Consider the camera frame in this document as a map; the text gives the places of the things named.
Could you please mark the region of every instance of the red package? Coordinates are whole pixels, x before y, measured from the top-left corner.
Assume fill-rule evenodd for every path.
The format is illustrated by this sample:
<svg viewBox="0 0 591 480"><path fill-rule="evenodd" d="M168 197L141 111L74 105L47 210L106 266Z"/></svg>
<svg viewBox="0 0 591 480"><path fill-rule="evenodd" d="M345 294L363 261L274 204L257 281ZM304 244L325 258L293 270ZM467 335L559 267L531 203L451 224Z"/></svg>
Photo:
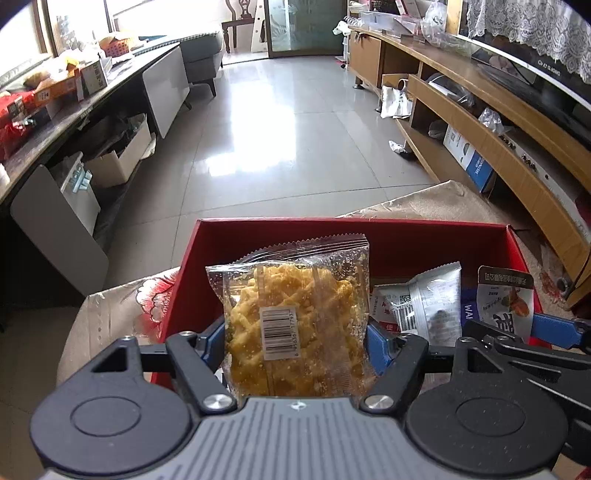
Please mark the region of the red package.
<svg viewBox="0 0 591 480"><path fill-rule="evenodd" d="M10 155L25 143L30 130L30 127L13 123L0 129L0 161L9 159Z"/></svg>

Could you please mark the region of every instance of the glass door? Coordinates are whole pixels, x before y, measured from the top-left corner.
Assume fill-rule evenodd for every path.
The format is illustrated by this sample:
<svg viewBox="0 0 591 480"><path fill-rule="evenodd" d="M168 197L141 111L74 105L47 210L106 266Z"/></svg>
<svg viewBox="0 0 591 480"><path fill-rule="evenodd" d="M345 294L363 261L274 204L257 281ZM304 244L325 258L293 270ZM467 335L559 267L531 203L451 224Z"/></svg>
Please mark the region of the glass door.
<svg viewBox="0 0 591 480"><path fill-rule="evenodd" d="M346 11L346 0L265 0L269 56L342 54L333 29Z"/></svg>

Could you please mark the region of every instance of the snack packet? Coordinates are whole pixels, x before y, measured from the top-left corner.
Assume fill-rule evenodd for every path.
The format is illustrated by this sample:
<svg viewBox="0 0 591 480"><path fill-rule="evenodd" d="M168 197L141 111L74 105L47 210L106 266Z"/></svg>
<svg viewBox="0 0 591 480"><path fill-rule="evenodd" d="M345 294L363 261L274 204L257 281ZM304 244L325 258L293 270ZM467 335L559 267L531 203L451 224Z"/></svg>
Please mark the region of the snack packet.
<svg viewBox="0 0 591 480"><path fill-rule="evenodd" d="M534 277L529 273L483 265L476 304L481 321L529 341L534 323Z"/></svg>
<svg viewBox="0 0 591 480"><path fill-rule="evenodd" d="M365 236L336 235L206 267L224 306L223 368L238 398L365 392L368 257Z"/></svg>
<svg viewBox="0 0 591 480"><path fill-rule="evenodd" d="M460 323L460 262L433 268L406 283L377 285L371 316L386 330L410 332L432 345L455 346Z"/></svg>

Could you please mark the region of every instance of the box on table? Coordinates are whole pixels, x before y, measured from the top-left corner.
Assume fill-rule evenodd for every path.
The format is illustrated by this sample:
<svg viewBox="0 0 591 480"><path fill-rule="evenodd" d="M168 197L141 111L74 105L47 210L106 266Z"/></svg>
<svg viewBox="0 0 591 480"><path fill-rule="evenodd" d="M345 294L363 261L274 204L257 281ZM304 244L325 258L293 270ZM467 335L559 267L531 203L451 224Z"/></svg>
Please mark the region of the box on table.
<svg viewBox="0 0 591 480"><path fill-rule="evenodd" d="M92 95L107 86L107 76L104 66L107 59L97 59L80 69L84 80L85 94Z"/></svg>
<svg viewBox="0 0 591 480"><path fill-rule="evenodd" d="M510 227L490 223L429 220L207 219L198 220L163 321L161 338L201 332L223 313L205 266L228 264L269 245L342 233L362 233L369 241L369 275L409 280L439 265L460 261L463 287L476 287L481 265L528 271ZM534 292L534 311L540 302ZM166 374L155 381L170 385Z"/></svg>
<svg viewBox="0 0 591 480"><path fill-rule="evenodd" d="M84 98L82 76L79 69L75 69L73 75L68 75L58 82L36 90L35 104L37 106L44 106L52 100L67 95L68 93L71 93L72 95L75 93L75 97L78 101Z"/></svg>

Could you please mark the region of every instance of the cardboard box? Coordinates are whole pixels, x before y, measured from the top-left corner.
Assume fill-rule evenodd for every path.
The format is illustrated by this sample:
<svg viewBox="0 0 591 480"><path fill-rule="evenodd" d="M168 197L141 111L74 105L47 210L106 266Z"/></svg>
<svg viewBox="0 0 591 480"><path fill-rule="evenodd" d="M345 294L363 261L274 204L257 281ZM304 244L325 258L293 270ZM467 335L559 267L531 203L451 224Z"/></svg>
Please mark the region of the cardboard box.
<svg viewBox="0 0 591 480"><path fill-rule="evenodd" d="M92 95L107 86L107 77L103 68L103 63L99 59L93 63L82 67L80 70L84 80L85 94Z"/></svg>
<svg viewBox="0 0 591 480"><path fill-rule="evenodd" d="M55 100L56 98L72 92L75 92L78 101L84 98L82 77L80 75L79 69L74 70L74 75L67 76L58 82L52 83L47 87L42 87L41 89L35 91L35 103L37 106L43 106L48 102Z"/></svg>
<svg viewBox="0 0 591 480"><path fill-rule="evenodd" d="M147 117L142 115L140 128L120 155L113 150L85 163L85 167L92 172L93 184L108 188L129 180L151 141Z"/></svg>
<svg viewBox="0 0 591 480"><path fill-rule="evenodd" d="M396 6L400 15L409 15L414 18L421 18L418 6L415 0L396 0Z"/></svg>
<svg viewBox="0 0 591 480"><path fill-rule="evenodd" d="M443 139L449 150L478 187L480 193L489 192L495 182L495 172L488 162L450 125Z"/></svg>

